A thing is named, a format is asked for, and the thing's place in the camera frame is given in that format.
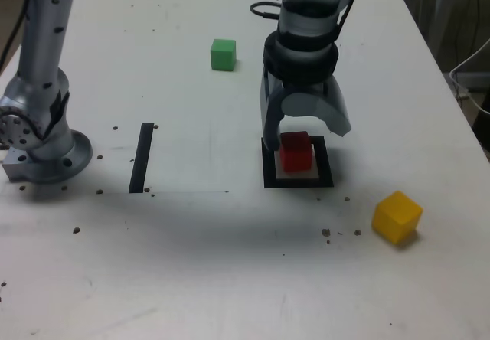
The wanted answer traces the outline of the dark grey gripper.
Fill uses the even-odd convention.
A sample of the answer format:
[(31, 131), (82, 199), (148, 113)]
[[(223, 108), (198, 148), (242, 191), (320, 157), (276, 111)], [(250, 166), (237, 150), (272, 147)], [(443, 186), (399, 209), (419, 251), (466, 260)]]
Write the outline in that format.
[(264, 145), (273, 152), (280, 147), (279, 124), (284, 114), (291, 117), (313, 116), (338, 136), (345, 136), (351, 131), (344, 97), (334, 77), (324, 83), (305, 85), (282, 82), (264, 70), (260, 112)]

